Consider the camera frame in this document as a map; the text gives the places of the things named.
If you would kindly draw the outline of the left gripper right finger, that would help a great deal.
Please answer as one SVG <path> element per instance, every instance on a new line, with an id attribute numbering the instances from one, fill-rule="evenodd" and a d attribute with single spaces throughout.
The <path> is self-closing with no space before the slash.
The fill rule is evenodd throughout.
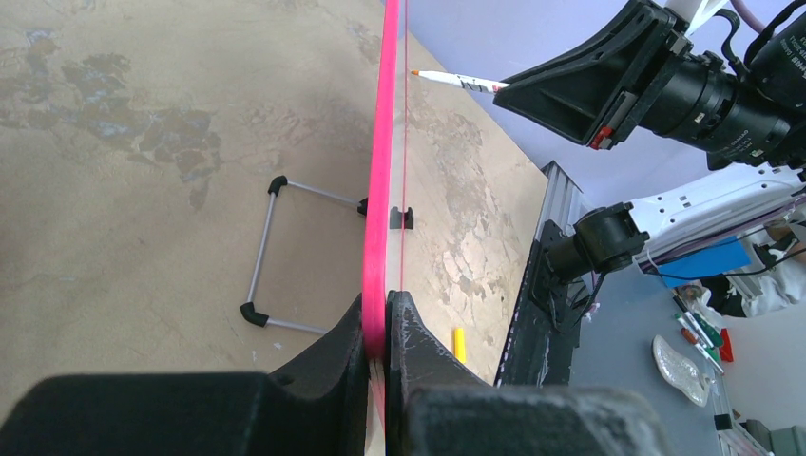
<path id="1" fill-rule="evenodd" d="M 619 389 L 484 382 L 425 326 L 413 297 L 387 298 L 389 455 L 668 455 L 657 413 Z"/>

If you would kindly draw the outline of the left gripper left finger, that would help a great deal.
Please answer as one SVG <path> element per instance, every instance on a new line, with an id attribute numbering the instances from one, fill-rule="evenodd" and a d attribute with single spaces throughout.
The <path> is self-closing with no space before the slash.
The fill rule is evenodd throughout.
<path id="1" fill-rule="evenodd" d="M 355 301 L 269 372 L 45 379 L 1 427 L 5 455 L 359 455 L 368 370 Z"/>

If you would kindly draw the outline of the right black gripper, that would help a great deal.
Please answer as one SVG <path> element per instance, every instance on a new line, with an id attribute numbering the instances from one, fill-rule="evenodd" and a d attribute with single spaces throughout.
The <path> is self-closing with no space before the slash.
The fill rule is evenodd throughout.
<path id="1" fill-rule="evenodd" d="M 636 128 L 707 155 L 707 166 L 805 165 L 805 85 L 782 51 L 746 67 L 728 41 L 694 55 L 678 17 L 629 1 L 579 46 L 504 81 L 496 106 L 560 137 L 609 149 Z"/>

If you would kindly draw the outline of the yellow marker cap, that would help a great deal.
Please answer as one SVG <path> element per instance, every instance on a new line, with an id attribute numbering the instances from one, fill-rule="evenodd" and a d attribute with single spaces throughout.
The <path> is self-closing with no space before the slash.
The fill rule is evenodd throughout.
<path id="1" fill-rule="evenodd" d="M 452 351 L 454 357 L 462 364 L 467 363 L 467 345 L 465 331 L 456 327 L 452 332 Z"/>

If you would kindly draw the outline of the white marker pen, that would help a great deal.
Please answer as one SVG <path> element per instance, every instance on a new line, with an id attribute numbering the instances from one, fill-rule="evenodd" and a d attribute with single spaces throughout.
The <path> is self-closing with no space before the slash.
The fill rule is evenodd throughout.
<path id="1" fill-rule="evenodd" d="M 498 81 L 476 78 L 456 73 L 448 73 L 444 71 L 411 70 L 410 73 L 413 76 L 417 76 L 427 81 L 439 83 L 446 86 L 462 88 L 467 91 L 479 92 L 491 95 L 494 95 L 501 89 L 504 89 L 509 86 L 509 84 Z"/>

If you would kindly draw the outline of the pink framed whiteboard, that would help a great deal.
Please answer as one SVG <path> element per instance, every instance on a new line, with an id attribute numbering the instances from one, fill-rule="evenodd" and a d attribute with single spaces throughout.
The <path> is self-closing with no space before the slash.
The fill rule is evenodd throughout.
<path id="1" fill-rule="evenodd" d="M 408 3 L 384 3 L 362 265 L 361 329 L 369 368 L 367 455 L 386 450 L 387 295 L 402 288 L 408 133 Z"/>

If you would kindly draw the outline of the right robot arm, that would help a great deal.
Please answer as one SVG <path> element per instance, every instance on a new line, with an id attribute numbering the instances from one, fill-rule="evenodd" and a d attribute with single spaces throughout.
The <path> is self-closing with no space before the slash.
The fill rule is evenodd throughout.
<path id="1" fill-rule="evenodd" d="M 579 145 L 609 149 L 637 128 L 702 151 L 709 175 L 592 210 L 539 244 L 554 280 L 668 257 L 773 218 L 805 190 L 805 5 L 783 9 L 743 58 L 724 41 L 696 55 L 693 20 L 630 1 L 576 48 L 508 77 L 494 103 Z"/>

